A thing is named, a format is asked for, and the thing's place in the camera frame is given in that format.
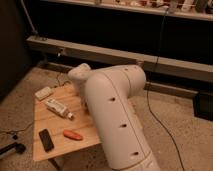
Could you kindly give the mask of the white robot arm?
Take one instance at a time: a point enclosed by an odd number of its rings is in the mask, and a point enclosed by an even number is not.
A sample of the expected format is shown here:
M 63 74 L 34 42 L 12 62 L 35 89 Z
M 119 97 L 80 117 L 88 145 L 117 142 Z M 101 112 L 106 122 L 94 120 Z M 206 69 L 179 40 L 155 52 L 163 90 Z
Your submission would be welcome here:
M 68 72 L 96 125 L 113 171 L 161 171 L 128 99 L 146 83 L 138 65 L 92 70 L 83 63 Z

